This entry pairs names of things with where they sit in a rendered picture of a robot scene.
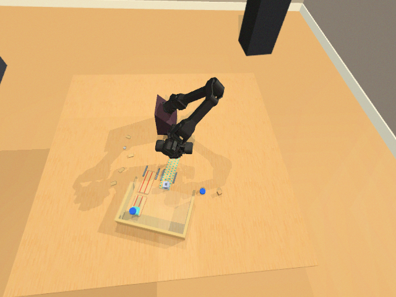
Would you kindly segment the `white strip with teal dots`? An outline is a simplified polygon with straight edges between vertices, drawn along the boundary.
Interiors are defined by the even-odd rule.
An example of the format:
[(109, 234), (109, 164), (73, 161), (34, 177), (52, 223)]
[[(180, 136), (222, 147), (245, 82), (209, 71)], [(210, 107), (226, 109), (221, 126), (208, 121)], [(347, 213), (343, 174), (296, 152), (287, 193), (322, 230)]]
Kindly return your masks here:
[[(173, 181), (174, 174), (176, 172), (176, 169), (177, 169), (177, 166), (178, 166), (178, 163), (179, 163), (179, 159), (180, 158), (178, 158), (178, 159), (169, 159), (159, 188), (163, 188), (163, 182), (164, 181), (170, 182), (170, 187), (171, 187), (171, 183)], [(168, 190), (170, 190), (170, 187), (169, 187)]]

